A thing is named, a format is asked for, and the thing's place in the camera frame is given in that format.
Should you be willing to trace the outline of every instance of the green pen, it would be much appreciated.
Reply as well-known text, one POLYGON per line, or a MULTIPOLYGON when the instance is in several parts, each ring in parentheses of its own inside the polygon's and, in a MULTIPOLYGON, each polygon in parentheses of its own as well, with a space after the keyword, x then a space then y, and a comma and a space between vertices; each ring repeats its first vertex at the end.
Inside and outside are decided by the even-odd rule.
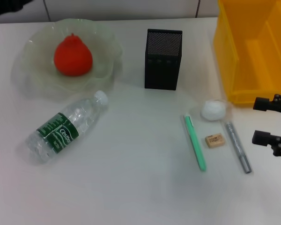
POLYGON ((185 114, 184 119, 185 119, 185 125, 186 125, 187 132, 189 134, 189 137, 191 138, 192 146, 193 146, 193 149, 196 153, 196 157, 197 157, 197 161, 198 161, 198 165, 200 167, 200 170, 206 171, 205 159, 204 159, 204 156, 203 156, 203 153, 202 153, 202 150, 201 150, 201 146, 199 144, 199 141, 198 141, 198 138, 197 138, 197 135, 196 135, 195 128, 193 126, 191 116, 189 114, 185 114))

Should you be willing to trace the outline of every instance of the eraser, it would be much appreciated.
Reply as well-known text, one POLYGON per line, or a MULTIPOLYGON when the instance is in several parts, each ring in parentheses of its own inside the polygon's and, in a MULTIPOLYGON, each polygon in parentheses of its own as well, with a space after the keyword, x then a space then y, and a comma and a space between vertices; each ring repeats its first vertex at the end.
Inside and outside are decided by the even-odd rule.
POLYGON ((207 136, 205 141, 209 148, 216 148, 225 144, 225 139, 221 134, 207 136))

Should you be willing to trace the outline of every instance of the black pen holder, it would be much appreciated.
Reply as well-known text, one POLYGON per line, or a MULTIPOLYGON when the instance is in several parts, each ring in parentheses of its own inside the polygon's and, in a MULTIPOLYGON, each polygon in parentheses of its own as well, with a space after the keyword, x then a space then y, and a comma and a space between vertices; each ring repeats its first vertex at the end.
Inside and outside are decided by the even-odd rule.
POLYGON ((148 29, 145 88, 176 90, 182 56, 182 31, 148 29))

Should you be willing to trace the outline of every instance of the yellow storage box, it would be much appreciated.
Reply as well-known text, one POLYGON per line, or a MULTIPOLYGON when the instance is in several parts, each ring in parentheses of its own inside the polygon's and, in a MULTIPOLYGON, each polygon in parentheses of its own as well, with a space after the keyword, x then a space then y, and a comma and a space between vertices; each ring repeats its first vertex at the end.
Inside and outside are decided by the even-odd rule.
POLYGON ((214 48, 228 101, 281 94, 281 0, 219 0, 214 48))

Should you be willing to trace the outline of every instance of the white cotton ball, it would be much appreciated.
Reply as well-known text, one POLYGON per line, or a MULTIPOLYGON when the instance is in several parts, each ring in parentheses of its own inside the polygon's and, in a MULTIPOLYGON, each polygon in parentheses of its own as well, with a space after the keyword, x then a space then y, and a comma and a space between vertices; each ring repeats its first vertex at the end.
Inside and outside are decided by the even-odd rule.
POLYGON ((219 100, 206 101, 201 116, 209 121, 221 120, 226 115, 226 104, 219 100))

